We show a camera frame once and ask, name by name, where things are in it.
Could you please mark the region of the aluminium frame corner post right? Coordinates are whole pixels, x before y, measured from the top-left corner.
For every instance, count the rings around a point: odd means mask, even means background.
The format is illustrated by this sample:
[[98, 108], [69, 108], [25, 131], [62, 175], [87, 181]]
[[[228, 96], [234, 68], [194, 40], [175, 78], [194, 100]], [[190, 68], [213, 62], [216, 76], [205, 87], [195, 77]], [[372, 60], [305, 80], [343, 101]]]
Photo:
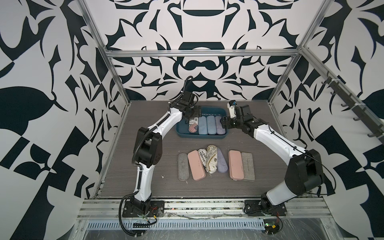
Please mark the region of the aluminium frame corner post right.
[[278, 80], [276, 87], [274, 88], [271, 96], [269, 97], [268, 99], [269, 105], [272, 105], [276, 100], [277, 96], [279, 95], [280, 91], [282, 90], [283, 86], [288, 80], [289, 75], [291, 74], [291, 72], [297, 65], [298, 61], [300, 60], [301, 56], [303, 55], [302, 50], [304, 49], [304, 47], [308, 45], [308, 43], [314, 36], [315, 31], [317, 30], [317, 28], [320, 26], [321, 22], [325, 18], [325, 15], [333, 2], [334, 1], [331, 1], [331, 0], [322, 1], [320, 8], [318, 9], [313, 20], [309, 24], [309, 28], [306, 30], [304, 37], [302, 38], [301, 42], [296, 48], [295, 54], [292, 56], [292, 59], [288, 63], [285, 71], [283, 72], [282, 76]]

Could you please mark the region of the blue denim glasses case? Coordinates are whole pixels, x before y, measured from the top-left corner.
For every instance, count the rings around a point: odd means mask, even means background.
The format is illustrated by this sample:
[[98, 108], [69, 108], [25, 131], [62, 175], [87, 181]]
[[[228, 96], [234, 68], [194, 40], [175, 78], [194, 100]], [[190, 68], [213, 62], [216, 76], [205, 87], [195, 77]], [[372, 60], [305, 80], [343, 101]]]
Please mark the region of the blue denim glasses case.
[[215, 116], [207, 116], [207, 131], [208, 131], [209, 135], [216, 135], [217, 134]]

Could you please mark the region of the aluminium frame back crossbar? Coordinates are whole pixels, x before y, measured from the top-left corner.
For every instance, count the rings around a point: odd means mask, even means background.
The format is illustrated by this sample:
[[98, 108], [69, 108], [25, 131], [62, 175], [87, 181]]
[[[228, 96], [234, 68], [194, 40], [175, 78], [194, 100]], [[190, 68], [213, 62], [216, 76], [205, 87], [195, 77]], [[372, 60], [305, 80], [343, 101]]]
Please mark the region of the aluminium frame back crossbar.
[[240, 57], [240, 56], [293, 56], [296, 49], [282, 50], [151, 50], [108, 51], [109, 58], [122, 57]]

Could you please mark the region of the aluminium frame corner post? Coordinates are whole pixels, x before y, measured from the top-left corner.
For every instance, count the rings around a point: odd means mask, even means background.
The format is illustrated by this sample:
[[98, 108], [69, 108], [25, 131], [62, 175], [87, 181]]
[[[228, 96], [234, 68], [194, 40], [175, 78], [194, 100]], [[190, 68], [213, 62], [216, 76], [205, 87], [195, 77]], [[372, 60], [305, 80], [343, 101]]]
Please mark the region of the aluminium frame corner post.
[[98, 50], [102, 56], [103, 61], [106, 64], [108, 71], [112, 75], [112, 79], [113, 79], [116, 87], [118, 88], [120, 95], [122, 96], [125, 104], [127, 106], [129, 106], [131, 101], [127, 95], [125, 88], [123, 87], [120, 76], [118, 75], [118, 73], [117, 73], [115, 67], [113, 66], [110, 58], [108, 57], [108, 51], [106, 50], [106, 46], [104, 45], [102, 36], [97, 29], [96, 22], [92, 17], [91, 10], [89, 9], [85, 0], [76, 0], [76, 3], [79, 6], [79, 9], [81, 11], [81, 14], [83, 16], [83, 19], [84, 19], [86, 25], [90, 29], [91, 35], [92, 35], [92, 37], [96, 43], [96, 46], [97, 46], [97, 48], [98, 48]]
[[309, 28], [306, 30], [304, 37], [302, 38], [301, 42], [296, 48], [295, 54], [292, 56], [292, 59], [288, 63], [285, 71], [283, 72], [282, 76], [278, 80], [276, 87], [274, 88], [271, 96], [269, 97], [268, 99], [269, 105], [272, 105], [276, 100], [277, 96], [279, 95], [280, 91], [282, 90], [283, 86], [288, 80], [289, 75], [291, 74], [291, 72], [297, 65], [298, 61], [300, 60], [301, 56], [303, 55], [302, 50], [304, 49], [304, 47], [308, 45], [308, 43], [314, 36], [315, 31], [317, 30], [317, 28], [320, 26], [321, 22], [325, 18], [325, 15], [333, 2], [334, 1], [331, 1], [331, 0], [322, 1], [320, 8], [318, 9], [313, 20], [309, 24]]

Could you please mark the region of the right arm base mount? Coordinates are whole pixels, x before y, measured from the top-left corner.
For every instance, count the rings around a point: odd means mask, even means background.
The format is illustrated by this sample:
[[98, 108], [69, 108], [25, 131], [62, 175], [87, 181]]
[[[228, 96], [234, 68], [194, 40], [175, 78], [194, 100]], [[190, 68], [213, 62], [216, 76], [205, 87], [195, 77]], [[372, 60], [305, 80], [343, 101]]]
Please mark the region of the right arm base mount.
[[264, 200], [246, 200], [244, 203], [243, 212], [250, 217], [286, 216], [285, 204], [273, 206]]

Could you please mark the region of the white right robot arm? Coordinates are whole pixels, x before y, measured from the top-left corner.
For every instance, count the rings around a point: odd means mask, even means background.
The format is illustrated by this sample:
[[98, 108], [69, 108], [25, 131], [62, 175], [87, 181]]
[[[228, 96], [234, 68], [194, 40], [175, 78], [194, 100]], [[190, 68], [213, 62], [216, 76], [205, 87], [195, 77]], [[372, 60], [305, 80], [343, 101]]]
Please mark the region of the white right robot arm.
[[261, 211], [273, 209], [325, 182], [321, 157], [316, 150], [306, 150], [292, 143], [274, 131], [267, 122], [253, 116], [248, 105], [239, 107], [233, 100], [227, 103], [227, 108], [230, 115], [221, 120], [223, 128], [242, 130], [267, 146], [288, 166], [284, 180], [261, 195]]

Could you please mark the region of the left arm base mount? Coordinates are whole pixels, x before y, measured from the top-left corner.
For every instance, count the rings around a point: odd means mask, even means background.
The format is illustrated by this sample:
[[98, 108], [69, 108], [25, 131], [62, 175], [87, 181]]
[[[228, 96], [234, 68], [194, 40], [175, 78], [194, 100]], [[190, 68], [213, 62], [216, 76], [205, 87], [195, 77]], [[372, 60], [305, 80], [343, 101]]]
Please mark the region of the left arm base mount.
[[161, 216], [164, 213], [165, 202], [147, 200], [146, 202], [136, 199], [125, 200], [123, 207], [123, 218]]

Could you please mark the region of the aluminium frame corner post left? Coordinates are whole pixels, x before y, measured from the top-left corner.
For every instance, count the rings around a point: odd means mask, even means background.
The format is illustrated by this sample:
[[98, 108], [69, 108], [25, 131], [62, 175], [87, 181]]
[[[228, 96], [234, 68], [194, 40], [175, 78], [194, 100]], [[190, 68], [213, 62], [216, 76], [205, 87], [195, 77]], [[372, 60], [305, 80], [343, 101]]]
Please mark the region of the aluminium frame corner post left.
[[98, 48], [98, 50], [102, 56], [103, 61], [106, 64], [108, 71], [112, 75], [112, 79], [113, 79], [116, 87], [118, 88], [120, 95], [122, 96], [125, 104], [127, 106], [129, 106], [131, 101], [127, 95], [125, 88], [123, 87], [120, 76], [118, 75], [118, 73], [117, 73], [115, 67], [113, 66], [110, 58], [108, 57], [108, 51], [106, 50], [106, 46], [104, 45], [102, 36], [97, 29], [96, 22], [92, 17], [91, 10], [89, 9], [85, 0], [76, 0], [76, 3], [79, 6], [79, 9], [81, 11], [81, 14], [83, 16], [83, 19], [84, 19], [86, 25], [90, 29], [91, 35], [92, 35], [92, 37], [96, 43], [96, 46], [97, 46], [97, 48]]

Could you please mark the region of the pink glasses case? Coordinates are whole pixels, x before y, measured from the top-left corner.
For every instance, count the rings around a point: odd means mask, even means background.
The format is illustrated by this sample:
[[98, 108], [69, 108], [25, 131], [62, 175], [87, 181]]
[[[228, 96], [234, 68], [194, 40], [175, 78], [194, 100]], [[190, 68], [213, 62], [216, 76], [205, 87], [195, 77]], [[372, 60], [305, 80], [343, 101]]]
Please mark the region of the pink glasses case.
[[188, 153], [188, 161], [191, 168], [192, 176], [195, 181], [202, 180], [206, 177], [206, 172], [203, 167], [200, 155], [197, 150]]
[[241, 181], [244, 179], [243, 161], [240, 151], [229, 151], [229, 166], [232, 180]]

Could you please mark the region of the pink glasses case right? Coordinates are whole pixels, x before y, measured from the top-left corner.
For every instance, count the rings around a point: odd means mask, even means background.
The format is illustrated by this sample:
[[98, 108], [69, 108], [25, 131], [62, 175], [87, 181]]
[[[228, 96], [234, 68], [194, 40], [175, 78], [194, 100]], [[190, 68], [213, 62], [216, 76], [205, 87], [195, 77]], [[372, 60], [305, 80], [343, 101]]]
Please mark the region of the pink glasses case right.
[[229, 151], [229, 166], [232, 180], [241, 181], [244, 179], [243, 161], [240, 151]]

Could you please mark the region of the text print glasses case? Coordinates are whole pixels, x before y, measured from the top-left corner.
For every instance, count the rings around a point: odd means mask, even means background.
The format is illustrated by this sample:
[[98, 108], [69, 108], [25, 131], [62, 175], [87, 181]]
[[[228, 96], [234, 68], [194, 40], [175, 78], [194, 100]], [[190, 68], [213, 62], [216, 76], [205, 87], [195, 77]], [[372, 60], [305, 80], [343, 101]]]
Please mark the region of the text print glasses case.
[[198, 150], [200, 160], [203, 164], [204, 170], [208, 172], [207, 170], [207, 150], [204, 148], [201, 148]]

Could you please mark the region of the pink glasses case left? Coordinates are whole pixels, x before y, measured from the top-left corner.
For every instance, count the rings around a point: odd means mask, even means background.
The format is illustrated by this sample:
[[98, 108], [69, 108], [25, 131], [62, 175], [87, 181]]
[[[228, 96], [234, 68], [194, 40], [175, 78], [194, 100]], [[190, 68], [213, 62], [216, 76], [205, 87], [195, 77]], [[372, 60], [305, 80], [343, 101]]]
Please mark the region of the pink glasses case left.
[[202, 180], [206, 177], [206, 172], [203, 167], [200, 155], [197, 150], [188, 153], [188, 161], [191, 168], [192, 176], [195, 181]]

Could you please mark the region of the light blue fabric glasses case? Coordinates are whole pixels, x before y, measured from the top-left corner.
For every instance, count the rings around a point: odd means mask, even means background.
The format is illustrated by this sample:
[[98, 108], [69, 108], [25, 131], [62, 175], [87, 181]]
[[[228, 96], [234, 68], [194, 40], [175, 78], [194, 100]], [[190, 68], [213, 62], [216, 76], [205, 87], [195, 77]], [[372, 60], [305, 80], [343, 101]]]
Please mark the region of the light blue fabric glasses case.
[[208, 134], [207, 118], [205, 116], [199, 117], [198, 119], [198, 131], [199, 135]]

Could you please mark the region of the lavender fabric glasses case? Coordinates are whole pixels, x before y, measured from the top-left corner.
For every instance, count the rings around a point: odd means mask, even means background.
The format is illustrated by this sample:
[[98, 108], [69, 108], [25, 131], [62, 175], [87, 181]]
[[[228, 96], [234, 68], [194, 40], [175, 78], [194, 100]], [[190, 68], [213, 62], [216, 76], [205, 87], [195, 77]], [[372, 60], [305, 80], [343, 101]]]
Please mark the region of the lavender fabric glasses case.
[[227, 173], [229, 170], [227, 161], [220, 150], [220, 148], [217, 148], [217, 171], [219, 173]]
[[222, 116], [215, 116], [217, 135], [224, 135], [226, 133], [226, 130], [222, 126], [221, 119]]

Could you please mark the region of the map print glasses case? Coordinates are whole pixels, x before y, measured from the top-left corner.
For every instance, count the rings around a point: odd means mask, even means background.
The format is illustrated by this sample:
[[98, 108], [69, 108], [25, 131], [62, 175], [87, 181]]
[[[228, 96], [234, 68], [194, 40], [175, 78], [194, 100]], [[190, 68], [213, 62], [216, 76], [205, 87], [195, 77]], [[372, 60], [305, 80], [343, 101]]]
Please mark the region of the map print glasses case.
[[218, 148], [214, 145], [207, 147], [206, 170], [209, 174], [214, 174], [218, 168]]

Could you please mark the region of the newspaper flag print glasses case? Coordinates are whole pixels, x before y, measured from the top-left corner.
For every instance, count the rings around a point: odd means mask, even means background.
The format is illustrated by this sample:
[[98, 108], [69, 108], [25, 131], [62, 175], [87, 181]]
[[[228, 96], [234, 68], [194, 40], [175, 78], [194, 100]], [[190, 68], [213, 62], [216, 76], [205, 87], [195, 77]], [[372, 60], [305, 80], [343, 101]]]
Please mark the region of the newspaper flag print glasses case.
[[189, 119], [188, 131], [192, 135], [197, 135], [199, 133], [199, 118]]

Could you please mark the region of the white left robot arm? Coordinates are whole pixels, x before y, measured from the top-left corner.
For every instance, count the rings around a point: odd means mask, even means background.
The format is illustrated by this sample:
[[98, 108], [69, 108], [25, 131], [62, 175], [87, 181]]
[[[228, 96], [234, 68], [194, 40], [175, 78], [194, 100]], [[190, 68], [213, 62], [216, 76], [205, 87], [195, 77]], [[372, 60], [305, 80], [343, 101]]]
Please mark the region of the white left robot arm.
[[196, 106], [198, 101], [196, 94], [181, 92], [179, 97], [168, 103], [166, 113], [158, 121], [138, 130], [132, 157], [132, 165], [137, 168], [135, 201], [145, 203], [150, 200], [155, 165], [163, 154], [163, 139], [181, 120], [202, 116], [200, 107]]

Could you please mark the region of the grey felt flat glasses case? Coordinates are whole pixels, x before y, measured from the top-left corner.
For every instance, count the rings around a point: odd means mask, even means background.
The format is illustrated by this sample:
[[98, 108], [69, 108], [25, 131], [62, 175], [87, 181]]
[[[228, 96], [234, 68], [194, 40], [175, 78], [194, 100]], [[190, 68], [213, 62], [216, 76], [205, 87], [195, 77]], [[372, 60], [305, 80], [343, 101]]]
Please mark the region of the grey felt flat glasses case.
[[243, 161], [244, 181], [254, 182], [256, 179], [254, 159], [251, 153], [241, 152]]

